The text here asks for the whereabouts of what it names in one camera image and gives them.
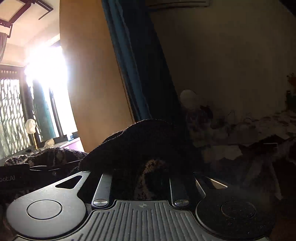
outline air conditioner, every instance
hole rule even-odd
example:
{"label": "air conditioner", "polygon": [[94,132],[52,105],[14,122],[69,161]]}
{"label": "air conditioner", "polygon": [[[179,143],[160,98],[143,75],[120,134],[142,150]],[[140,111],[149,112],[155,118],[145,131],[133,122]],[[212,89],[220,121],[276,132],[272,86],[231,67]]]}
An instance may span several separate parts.
{"label": "air conditioner", "polygon": [[163,9],[173,7],[207,7],[210,0],[146,0],[146,6],[149,9]]}

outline blue curtain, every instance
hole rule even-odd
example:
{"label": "blue curtain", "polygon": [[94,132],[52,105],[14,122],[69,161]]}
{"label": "blue curtain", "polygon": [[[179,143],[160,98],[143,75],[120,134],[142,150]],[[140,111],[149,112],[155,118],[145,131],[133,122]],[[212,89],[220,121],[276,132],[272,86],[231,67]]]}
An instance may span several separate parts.
{"label": "blue curtain", "polygon": [[159,119],[185,126],[145,1],[102,2],[135,121]]}

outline white cloth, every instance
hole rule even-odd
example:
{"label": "white cloth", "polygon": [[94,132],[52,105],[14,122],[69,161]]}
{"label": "white cloth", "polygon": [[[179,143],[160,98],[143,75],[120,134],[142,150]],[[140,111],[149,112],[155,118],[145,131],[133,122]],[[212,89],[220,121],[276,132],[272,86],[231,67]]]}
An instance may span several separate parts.
{"label": "white cloth", "polygon": [[0,63],[1,63],[3,56],[4,56],[6,41],[7,41],[7,34],[0,32]]}

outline black device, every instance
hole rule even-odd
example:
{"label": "black device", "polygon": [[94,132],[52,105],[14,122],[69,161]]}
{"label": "black device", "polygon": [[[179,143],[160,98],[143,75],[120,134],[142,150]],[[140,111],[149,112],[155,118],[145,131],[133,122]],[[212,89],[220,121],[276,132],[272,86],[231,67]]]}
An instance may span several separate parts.
{"label": "black device", "polygon": [[79,172],[16,199],[7,210],[15,240],[263,241],[274,225],[256,197],[200,173],[165,173],[152,201],[132,200],[132,177]]}

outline ceiling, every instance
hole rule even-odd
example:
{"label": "ceiling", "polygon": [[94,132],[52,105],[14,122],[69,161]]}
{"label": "ceiling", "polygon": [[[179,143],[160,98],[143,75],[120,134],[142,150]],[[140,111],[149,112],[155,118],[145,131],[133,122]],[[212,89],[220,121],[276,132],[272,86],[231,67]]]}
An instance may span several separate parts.
{"label": "ceiling", "polygon": [[[59,0],[44,0],[53,7],[53,11],[38,20],[47,11],[38,4],[31,4],[31,7],[25,11],[13,24],[11,37],[7,39],[8,44],[25,47],[30,45],[30,40],[44,31],[49,25],[59,19]],[[21,6],[19,0],[4,0],[0,4],[0,18],[8,18],[13,15]],[[9,28],[0,26],[0,32],[9,34]]]}

